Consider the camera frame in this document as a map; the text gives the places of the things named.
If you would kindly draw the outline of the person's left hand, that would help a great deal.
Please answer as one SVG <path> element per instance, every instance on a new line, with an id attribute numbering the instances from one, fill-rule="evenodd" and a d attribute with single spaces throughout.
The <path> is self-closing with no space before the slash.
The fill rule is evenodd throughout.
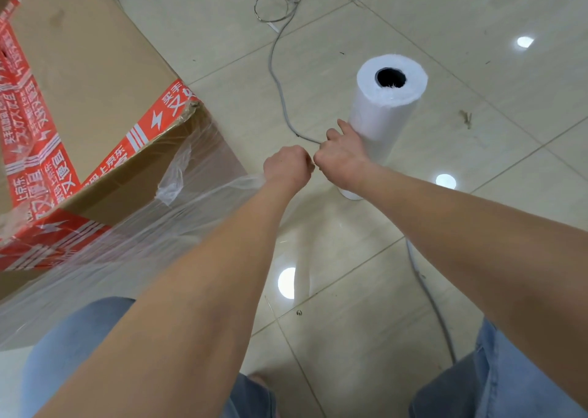
<path id="1" fill-rule="evenodd" d="M 312 177 L 301 175 L 302 169 L 296 159 L 296 146 L 299 145 L 282 147 L 263 164 L 266 182 L 281 186 L 291 194 L 297 194 Z"/>

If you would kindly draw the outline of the person's right hand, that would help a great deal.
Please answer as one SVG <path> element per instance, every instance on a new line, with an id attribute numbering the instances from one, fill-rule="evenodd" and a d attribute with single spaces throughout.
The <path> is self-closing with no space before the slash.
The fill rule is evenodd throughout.
<path id="1" fill-rule="evenodd" d="M 375 163 L 348 122 L 338 119 L 337 126 L 327 130 L 326 140 L 313 155 L 313 162 L 335 186 L 359 194 Z"/>

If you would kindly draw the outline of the clear plastic stretch film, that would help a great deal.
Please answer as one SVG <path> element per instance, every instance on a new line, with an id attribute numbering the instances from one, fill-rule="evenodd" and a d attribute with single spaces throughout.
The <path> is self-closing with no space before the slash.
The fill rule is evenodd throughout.
<path id="1" fill-rule="evenodd" d="M 0 216 L 0 352 L 103 297 L 136 298 L 263 183 L 191 103 L 160 138 L 48 215 Z"/>

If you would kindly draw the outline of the person's left forearm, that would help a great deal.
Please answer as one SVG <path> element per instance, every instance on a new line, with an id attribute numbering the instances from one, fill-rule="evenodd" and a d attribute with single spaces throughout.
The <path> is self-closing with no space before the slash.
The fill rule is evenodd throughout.
<path id="1" fill-rule="evenodd" d="M 34 418 L 219 418 L 299 190 L 267 179 L 138 297 Z"/>

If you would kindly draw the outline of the person's right forearm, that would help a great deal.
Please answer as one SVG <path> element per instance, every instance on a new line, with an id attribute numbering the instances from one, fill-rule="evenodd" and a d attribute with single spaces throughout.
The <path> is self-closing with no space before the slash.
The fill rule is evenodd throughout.
<path id="1" fill-rule="evenodd" d="M 588 232 L 374 163 L 360 176 L 352 191 L 588 407 Z"/>

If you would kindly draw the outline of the white stretch film roll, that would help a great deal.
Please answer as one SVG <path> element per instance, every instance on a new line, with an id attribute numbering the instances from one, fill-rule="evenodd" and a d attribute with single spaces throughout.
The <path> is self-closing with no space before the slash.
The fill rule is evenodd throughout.
<path id="1" fill-rule="evenodd" d="M 427 85 L 423 67 L 402 55 L 370 58 L 361 66 L 348 123 L 372 162 L 386 164 Z"/>

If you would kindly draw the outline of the cardboard box with red tape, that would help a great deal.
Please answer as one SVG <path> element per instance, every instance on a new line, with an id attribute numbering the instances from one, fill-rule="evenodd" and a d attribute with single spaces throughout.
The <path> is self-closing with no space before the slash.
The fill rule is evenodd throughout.
<path id="1" fill-rule="evenodd" d="M 244 176 L 114 0 L 0 0 L 0 304 L 156 199 Z"/>

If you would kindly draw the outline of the person's right leg in jeans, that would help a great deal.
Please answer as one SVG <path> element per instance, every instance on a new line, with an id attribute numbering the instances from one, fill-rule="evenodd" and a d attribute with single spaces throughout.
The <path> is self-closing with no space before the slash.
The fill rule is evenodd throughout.
<path id="1" fill-rule="evenodd" d="M 423 386 L 409 418 L 588 418 L 496 326 L 483 320 L 474 350 Z"/>

